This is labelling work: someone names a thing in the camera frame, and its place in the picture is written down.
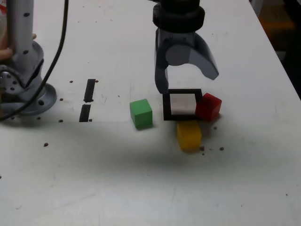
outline black square frame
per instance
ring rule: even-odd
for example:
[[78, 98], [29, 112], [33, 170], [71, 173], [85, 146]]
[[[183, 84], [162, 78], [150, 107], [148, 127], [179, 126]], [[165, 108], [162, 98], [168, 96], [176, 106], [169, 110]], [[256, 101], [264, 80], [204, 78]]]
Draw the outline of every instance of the black square frame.
[[203, 97], [201, 89], [169, 89], [168, 93], [163, 94], [164, 121], [201, 120], [195, 114], [171, 114], [170, 94], [194, 94], [196, 102], [200, 101]]

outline orange object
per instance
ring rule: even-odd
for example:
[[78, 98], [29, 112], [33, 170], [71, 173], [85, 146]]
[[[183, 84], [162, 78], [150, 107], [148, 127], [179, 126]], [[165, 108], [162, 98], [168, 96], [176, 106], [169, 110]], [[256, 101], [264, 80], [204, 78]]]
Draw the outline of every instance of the orange object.
[[286, 12], [285, 5], [263, 5], [259, 21], [275, 51], [286, 51], [296, 25]]

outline yellow cube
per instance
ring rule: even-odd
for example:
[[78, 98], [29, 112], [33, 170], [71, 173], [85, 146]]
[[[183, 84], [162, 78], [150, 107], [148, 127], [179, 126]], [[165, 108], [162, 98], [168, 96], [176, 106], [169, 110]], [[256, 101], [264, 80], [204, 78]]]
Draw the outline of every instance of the yellow cube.
[[177, 124], [177, 137], [181, 149], [199, 148], [202, 139], [202, 132], [198, 121], [180, 121]]

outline red cube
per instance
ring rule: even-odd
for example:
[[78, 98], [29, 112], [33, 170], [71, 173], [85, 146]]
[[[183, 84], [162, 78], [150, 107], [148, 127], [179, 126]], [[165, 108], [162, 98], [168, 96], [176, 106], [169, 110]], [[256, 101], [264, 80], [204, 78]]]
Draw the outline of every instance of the red cube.
[[222, 100], [209, 93], [197, 102], [196, 116], [205, 121], [213, 121], [217, 118], [222, 105]]

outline black tape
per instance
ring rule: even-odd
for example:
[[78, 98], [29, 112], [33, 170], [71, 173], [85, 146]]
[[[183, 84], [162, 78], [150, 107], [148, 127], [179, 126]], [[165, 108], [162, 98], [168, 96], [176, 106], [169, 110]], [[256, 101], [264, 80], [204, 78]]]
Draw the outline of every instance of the black tape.
[[94, 92], [94, 86], [95, 86], [95, 79], [88, 79], [86, 92], [85, 92], [85, 98], [84, 101], [86, 103], [90, 103], [93, 101], [93, 92]]
[[83, 105], [81, 107], [79, 122], [87, 122], [89, 120], [91, 105]]

